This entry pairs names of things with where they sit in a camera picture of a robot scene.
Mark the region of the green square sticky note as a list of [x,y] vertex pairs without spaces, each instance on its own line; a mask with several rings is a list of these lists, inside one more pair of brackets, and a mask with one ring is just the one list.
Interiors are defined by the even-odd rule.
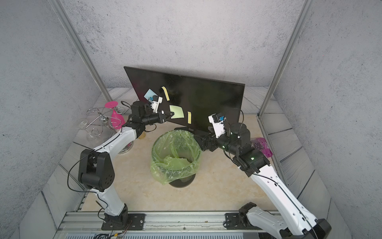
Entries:
[[182,119],[184,118],[184,112],[183,108],[180,106],[175,106],[175,105],[169,105],[170,107],[170,112],[173,113],[171,116],[171,119]]

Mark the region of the yellow strip sticky note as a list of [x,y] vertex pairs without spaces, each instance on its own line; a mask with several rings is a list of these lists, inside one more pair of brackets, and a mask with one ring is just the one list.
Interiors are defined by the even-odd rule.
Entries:
[[168,94],[167,88],[166,88],[165,86],[163,86],[163,87],[161,87],[161,88],[162,88],[162,90],[164,91],[166,100],[169,101],[170,98],[169,98],[169,94]]

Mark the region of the small yellow strip note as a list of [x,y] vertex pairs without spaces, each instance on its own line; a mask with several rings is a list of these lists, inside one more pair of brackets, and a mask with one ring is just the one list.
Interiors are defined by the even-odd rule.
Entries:
[[188,124],[192,123],[192,113],[188,112]]

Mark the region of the light blue sticky note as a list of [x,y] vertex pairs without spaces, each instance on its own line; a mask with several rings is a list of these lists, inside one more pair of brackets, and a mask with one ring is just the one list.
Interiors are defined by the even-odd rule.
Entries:
[[154,96],[156,96],[156,93],[154,91],[152,91],[151,89],[149,89],[145,95],[144,95],[144,98],[146,100],[148,100],[149,102],[153,102],[154,100]]

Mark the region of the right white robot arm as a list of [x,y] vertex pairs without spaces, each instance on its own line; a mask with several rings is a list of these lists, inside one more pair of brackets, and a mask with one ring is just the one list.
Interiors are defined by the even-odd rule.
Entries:
[[241,226],[258,227],[276,239],[326,239],[329,236],[330,224],[326,219],[316,218],[280,180],[270,161],[252,145],[245,124],[234,123],[225,130],[220,122],[213,128],[213,132],[194,135],[201,149],[222,149],[266,193],[280,213],[280,217],[276,217],[250,202],[239,209]]

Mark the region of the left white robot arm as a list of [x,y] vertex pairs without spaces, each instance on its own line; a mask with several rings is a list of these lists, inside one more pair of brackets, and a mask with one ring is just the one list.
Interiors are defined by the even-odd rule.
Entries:
[[118,196],[113,185],[115,172],[113,159],[128,144],[134,142],[145,131],[147,125],[164,123],[174,113],[160,110],[160,102],[134,102],[127,122],[106,142],[94,149],[82,151],[78,161],[78,180],[91,193],[96,195],[96,201],[104,210],[102,230],[124,229],[128,225],[128,208]]

